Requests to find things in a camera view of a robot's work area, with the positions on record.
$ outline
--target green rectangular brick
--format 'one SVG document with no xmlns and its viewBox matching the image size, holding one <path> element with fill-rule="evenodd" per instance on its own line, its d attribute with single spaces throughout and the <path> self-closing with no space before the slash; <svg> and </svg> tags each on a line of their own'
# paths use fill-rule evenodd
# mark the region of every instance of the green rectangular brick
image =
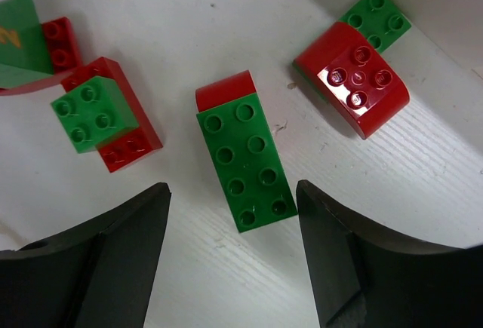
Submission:
<svg viewBox="0 0 483 328">
<path fill-rule="evenodd" d="M 340 21 L 356 28 L 382 53 L 407 32 L 411 24 L 391 0 L 361 0 Z"/>
<path fill-rule="evenodd" d="M 113 79 L 93 77 L 51 105 L 78 153 L 103 147 L 139 127 Z"/>
<path fill-rule="evenodd" d="M 297 215 L 256 93 L 197 118 L 238 231 Z"/>
<path fill-rule="evenodd" d="M 53 74 L 33 0 L 0 2 L 0 88 L 11 89 Z"/>
</svg>

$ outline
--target white surface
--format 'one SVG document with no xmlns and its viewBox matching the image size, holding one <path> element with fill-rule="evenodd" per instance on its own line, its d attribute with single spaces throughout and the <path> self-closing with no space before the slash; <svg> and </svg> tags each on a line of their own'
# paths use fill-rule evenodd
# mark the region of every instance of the white surface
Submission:
<svg viewBox="0 0 483 328">
<path fill-rule="evenodd" d="M 481 0 L 397 0 L 396 4 L 461 66 L 483 68 Z"/>
<path fill-rule="evenodd" d="M 293 189 L 309 179 L 418 238 L 483 240 L 483 88 L 416 28 L 384 54 L 411 104 L 362 141 L 305 85 L 287 88 L 291 60 L 356 0 L 35 1 L 43 21 L 71 17 L 86 60 L 121 63 L 165 147 L 111 175 L 96 153 L 77 155 L 56 121 L 60 87 L 0 98 L 0 248 L 167 182 L 146 327 L 318 326 L 297 218 L 239 235 L 195 118 L 195 89 L 244 69 L 270 126 L 287 123 L 275 143 Z"/>
</svg>

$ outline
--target red block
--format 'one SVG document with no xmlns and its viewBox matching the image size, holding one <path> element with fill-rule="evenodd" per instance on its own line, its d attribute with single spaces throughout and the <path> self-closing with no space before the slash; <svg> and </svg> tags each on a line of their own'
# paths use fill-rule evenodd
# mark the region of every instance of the red block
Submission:
<svg viewBox="0 0 483 328">
<path fill-rule="evenodd" d="M 70 77 L 62 80 L 61 84 L 63 89 L 69 92 L 97 75 L 115 80 L 139 123 L 137 129 L 99 149 L 100 156 L 109 172 L 114 172 L 150 152 L 160 149 L 163 145 L 116 61 L 101 57 L 78 68 Z"/>
<path fill-rule="evenodd" d="M 82 66 L 81 52 L 70 20 L 66 17 L 42 24 L 55 74 Z"/>
<path fill-rule="evenodd" d="M 203 112 L 222 104 L 256 93 L 255 84 L 248 70 L 196 90 L 198 111 Z"/>
<path fill-rule="evenodd" d="M 402 80 L 362 34 L 343 22 L 336 22 L 294 63 L 362 139 L 409 103 Z"/>
<path fill-rule="evenodd" d="M 51 54 L 55 74 L 13 89 L 0 88 L 0 96 L 15 96 L 53 87 L 68 77 L 75 68 L 83 65 L 77 38 L 68 18 L 61 17 L 43 23 L 42 30 Z"/>
</svg>

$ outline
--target black plastic part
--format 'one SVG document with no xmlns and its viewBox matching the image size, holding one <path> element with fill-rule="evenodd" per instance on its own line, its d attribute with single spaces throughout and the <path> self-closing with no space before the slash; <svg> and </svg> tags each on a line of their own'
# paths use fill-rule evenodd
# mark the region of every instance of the black plastic part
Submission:
<svg viewBox="0 0 483 328">
<path fill-rule="evenodd" d="M 483 326 L 483 246 L 457 249 L 393 231 L 339 204 L 308 181 L 297 206 L 321 326 L 363 294 L 348 327 Z"/>
<path fill-rule="evenodd" d="M 141 328 L 170 199 L 157 183 L 81 225 L 1 251 L 0 326 Z"/>
</svg>

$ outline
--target stacked toy blocks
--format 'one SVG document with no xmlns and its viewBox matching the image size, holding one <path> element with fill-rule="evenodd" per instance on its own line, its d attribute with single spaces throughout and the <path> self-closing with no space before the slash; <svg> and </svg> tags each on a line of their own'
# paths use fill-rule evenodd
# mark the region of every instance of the stacked toy blocks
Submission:
<svg viewBox="0 0 483 328">
<path fill-rule="evenodd" d="M 77 68 L 61 84 L 66 94 L 52 103 L 61 124 L 76 151 L 97 149 L 109 172 L 162 147 L 125 74 L 114 60 L 101 57 Z M 76 109 L 79 106 L 82 116 Z"/>
<path fill-rule="evenodd" d="M 40 24 L 33 0 L 0 2 L 0 95 L 58 84 L 81 64 L 67 18 Z"/>
<path fill-rule="evenodd" d="M 294 61 L 294 67 L 368 138 L 409 103 L 379 55 L 411 27 L 391 0 L 361 0 Z"/>
<path fill-rule="evenodd" d="M 250 72 L 196 91 L 199 125 L 238 231 L 297 215 Z"/>
</svg>

